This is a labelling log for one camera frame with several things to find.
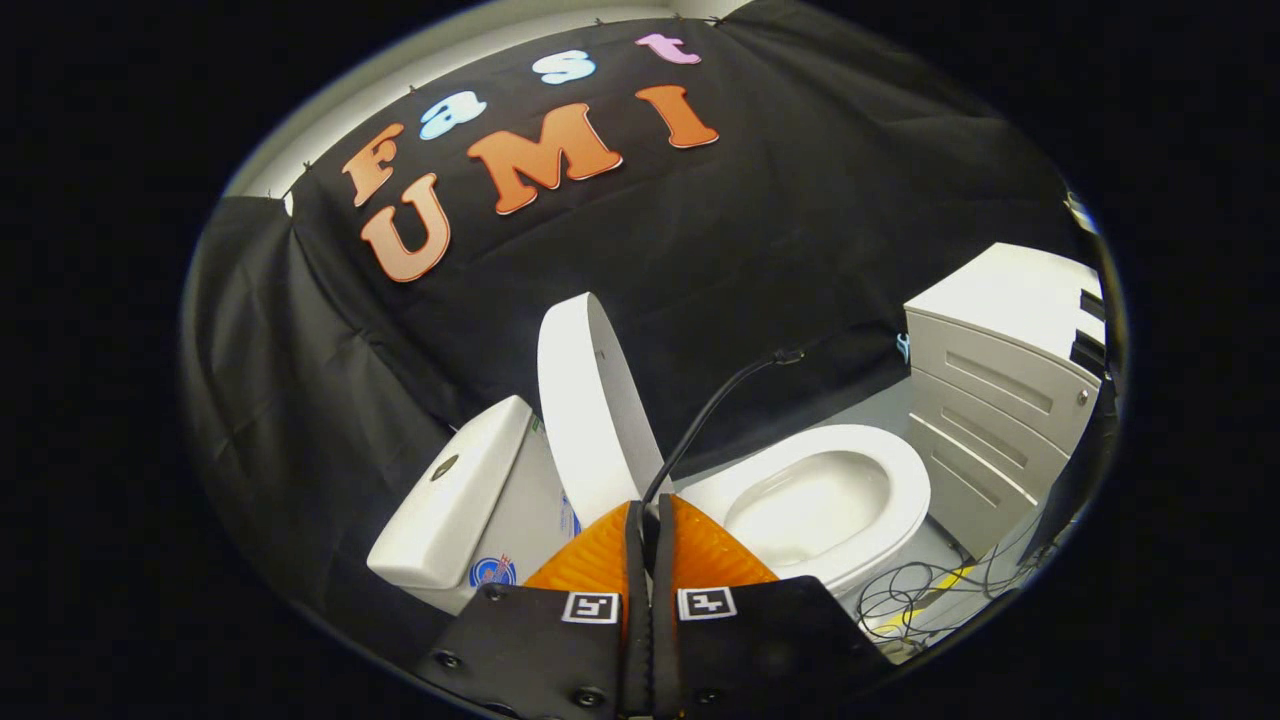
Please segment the black cloth backdrop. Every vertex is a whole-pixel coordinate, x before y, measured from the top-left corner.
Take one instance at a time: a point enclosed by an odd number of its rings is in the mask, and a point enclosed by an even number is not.
[[[654,32],[701,61],[635,45]],[[564,50],[589,53],[595,72],[559,86],[531,72]],[[719,140],[672,147],[635,97],[658,85],[685,87]],[[485,111],[420,140],[422,113],[461,91]],[[543,117],[570,102],[590,106],[623,164],[535,186],[532,205],[498,215],[467,147],[503,129],[536,141]],[[342,167],[393,122],[406,126],[394,173],[353,208]],[[397,283],[361,228],[393,205],[408,249],[421,246],[422,224],[399,197],[428,172],[451,243],[422,278]],[[278,592],[408,666],[448,616],[381,582],[365,557],[448,425],[509,395],[538,410],[538,331],[552,305],[599,296],[664,452],[739,368],[822,341],[735,391],[681,477],[906,378],[895,350],[902,302],[991,243],[1088,261],[1065,192],[989,106],[809,6],[756,1],[716,27],[632,20],[511,47],[374,111],[293,186],[292,218],[279,200],[218,205],[182,315],[200,477]]]

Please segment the cable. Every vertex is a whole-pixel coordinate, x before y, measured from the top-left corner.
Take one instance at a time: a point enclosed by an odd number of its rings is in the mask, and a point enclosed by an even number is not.
[[[1002,555],[1005,555],[1006,552],[1009,552],[1010,550],[1012,550],[1014,547],[1016,547],[1018,543],[1021,542],[1021,539],[1024,537],[1027,537],[1027,534],[1029,532],[1032,532],[1032,529],[1038,525],[1038,521],[1039,521],[1039,519],[1041,519],[1042,515],[1043,515],[1043,509],[1041,510],[1039,514],[1037,514],[1036,519],[1032,523],[1029,523],[1027,525],[1027,528],[1023,529],[1023,532],[1018,536],[1018,538],[1015,538],[1012,542],[1010,542],[1007,546],[1005,546],[1004,550],[1000,548],[1000,543],[996,543],[996,546],[992,548],[991,556],[987,559],[987,570],[983,574],[983,580],[982,582],[974,580],[972,578],[968,578],[968,577],[960,574],[961,570],[964,570],[966,568],[973,568],[974,565],[980,564],[982,560],[978,560],[974,564],[963,564],[960,568],[956,568],[956,569],[942,568],[940,565],[933,565],[931,562],[913,561],[913,562],[908,562],[905,565],[900,565],[897,568],[893,568],[893,569],[890,569],[890,570],[886,570],[886,571],[881,573],[879,575],[877,575],[876,578],[873,578],[870,582],[868,582],[863,587],[861,592],[859,593],[859,597],[858,597],[858,616],[859,616],[860,625],[863,626],[863,629],[867,633],[869,633],[869,634],[872,634],[872,635],[874,635],[877,638],[884,638],[883,642],[897,641],[897,639],[906,639],[913,633],[916,633],[916,634],[928,633],[932,637],[933,634],[937,634],[940,632],[947,630],[947,628],[943,628],[943,629],[932,629],[932,630],[931,629],[911,628],[910,618],[913,618],[916,614],[915,606],[920,602],[920,600],[925,594],[928,594],[931,591],[933,591],[933,592],[940,592],[940,593],[945,593],[945,592],[960,592],[960,593],[980,592],[980,593],[983,593],[983,596],[988,601],[993,601],[995,600],[995,596],[992,594],[993,592],[1001,593],[1001,592],[1005,592],[1006,589],[1009,589],[1010,587],[1012,587],[1014,584],[1016,584],[1019,580],[1021,580],[1028,574],[1030,574],[1032,571],[1034,571],[1036,569],[1038,569],[1041,566],[1041,564],[1043,562],[1044,557],[1048,555],[1050,550],[1057,547],[1057,543],[1055,542],[1055,543],[1047,544],[1044,547],[1037,548],[1037,551],[1033,555],[1033,557],[1029,559],[1028,562],[1020,564],[1018,571],[1012,577],[1006,578],[1005,580],[997,580],[995,583],[991,582],[991,569],[995,565],[996,559],[1001,557]],[[928,571],[929,579],[925,582],[924,585],[918,587],[918,588],[896,589],[895,583],[897,582],[899,575],[904,570],[906,570],[908,568],[923,568],[925,571]],[[938,570],[942,575],[952,575],[952,577],[955,577],[956,578],[956,584],[959,584],[960,582],[964,582],[964,583],[968,583],[968,584],[975,585],[975,587],[974,588],[950,587],[950,588],[946,588],[946,589],[934,588],[933,583],[940,577],[940,575],[934,575],[934,570]],[[881,579],[883,579],[886,577],[890,577],[888,589],[887,591],[877,591],[877,592],[870,593],[870,594],[867,593],[867,591],[869,591],[872,585],[874,585],[877,582],[879,582]],[[887,597],[884,600],[881,600],[881,601],[876,602],[876,605],[873,605],[872,607],[869,607],[869,609],[867,607],[868,598],[876,598],[876,597],[882,596],[882,594],[887,596]],[[905,603],[902,606],[904,610],[901,612],[901,618],[902,618],[902,634],[901,635],[893,635],[893,637],[882,635],[882,634],[877,633],[876,629],[872,629],[867,624],[867,616],[868,615],[870,615],[872,612],[874,612],[876,609],[881,607],[886,602],[891,602],[891,601],[899,601],[899,602],[904,602]]]
[[[733,389],[737,386],[737,383],[745,380],[749,375],[754,374],[755,372],[768,368],[769,365],[790,365],[792,363],[799,363],[800,359],[803,357],[804,357],[803,350],[777,350],[774,352],[771,352],[768,356],[762,357],[760,360],[756,360],[755,363],[748,365],[746,368],[742,368],[741,370],[735,373],[733,377],[730,378],[724,384],[722,384],[721,388],[716,391],[716,395],[713,395],[712,398],[708,400],[705,405],[703,405],[703,409],[698,413],[698,416],[694,418],[692,424],[690,424],[689,429],[685,430],[685,437],[680,438],[680,442],[676,443],[676,448],[672,450],[671,455],[667,456],[667,461],[663,462],[662,469],[658,470],[658,474],[649,483],[649,489],[645,491],[644,498],[641,498],[641,505],[648,506],[650,502],[653,502],[654,496],[658,495],[658,486],[660,486],[662,480],[667,478],[667,475],[671,473],[671,469],[676,466],[676,462],[680,462],[680,459],[684,457],[685,451],[689,450],[690,443],[694,442],[694,436],[696,436],[698,430],[703,428],[703,424],[707,421],[707,418],[710,416],[712,411],[716,410],[716,406],[719,405],[721,400],[724,400],[724,396],[728,395],[728,392]]]

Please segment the toilet lid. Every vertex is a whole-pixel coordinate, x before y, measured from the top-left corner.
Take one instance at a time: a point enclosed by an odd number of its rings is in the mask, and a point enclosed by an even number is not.
[[[662,469],[662,452],[594,295],[554,305],[543,318],[538,393],[556,470],[582,527],[640,500]],[[659,492],[671,492],[671,478]]]

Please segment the white cabinet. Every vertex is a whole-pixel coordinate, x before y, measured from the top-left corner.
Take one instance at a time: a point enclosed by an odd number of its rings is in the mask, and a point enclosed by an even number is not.
[[[929,471],[929,515],[974,557],[982,557],[1036,503],[1009,478],[937,428],[914,414],[909,421],[908,442]]]
[[[1105,325],[1091,268],[996,243],[908,301],[909,441],[929,514],[980,557],[1047,497],[1101,386]]]

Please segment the letter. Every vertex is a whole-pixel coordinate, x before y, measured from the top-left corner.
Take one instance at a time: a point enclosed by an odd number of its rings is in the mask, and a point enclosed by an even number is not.
[[[666,120],[673,147],[681,150],[707,145],[719,140],[719,133],[703,124],[694,109],[685,100],[685,88],[678,85],[659,85],[636,92],[636,97],[646,100],[662,119]]]
[[[636,41],[636,45],[648,45],[650,50],[658,54],[659,58],[667,60],[668,63],[676,63],[677,65],[692,65],[695,63],[701,63],[703,59],[698,55],[691,55],[680,51],[676,46],[684,45],[685,41],[678,37],[663,37],[659,33],[646,35]]]
[[[589,55],[581,50],[566,50],[534,63],[534,72],[549,73],[543,74],[543,82],[547,85],[562,85],[571,79],[585,78],[595,72],[595,63],[588,58]]]
[[[509,215],[538,199],[538,190],[520,182],[517,170],[547,190],[556,190],[561,181],[561,155],[568,158],[566,174],[576,181],[622,164],[622,155],[605,147],[586,119],[589,109],[584,102],[573,102],[547,113],[536,143],[498,131],[467,149],[468,158],[479,158],[489,169],[498,188],[499,215]]]
[[[444,209],[435,197],[434,184],[435,173],[426,173],[413,181],[401,196],[401,201],[408,202],[417,210],[417,217],[426,227],[426,242],[421,249],[410,252],[404,247],[396,225],[392,224],[396,208],[390,205],[379,210],[360,231],[360,238],[374,247],[374,255],[383,272],[396,282],[407,283],[425,275],[449,247],[449,219],[444,217]]]
[[[440,137],[453,129],[453,126],[479,118],[488,106],[488,102],[481,102],[470,90],[456,92],[422,113],[424,124],[419,137],[422,140]]]
[[[342,172],[351,176],[351,182],[356,186],[356,208],[367,202],[374,191],[392,177],[393,170],[384,168],[383,163],[390,163],[396,158],[396,142],[392,138],[402,132],[404,126],[399,123],[387,126],[387,129],[342,167]]]

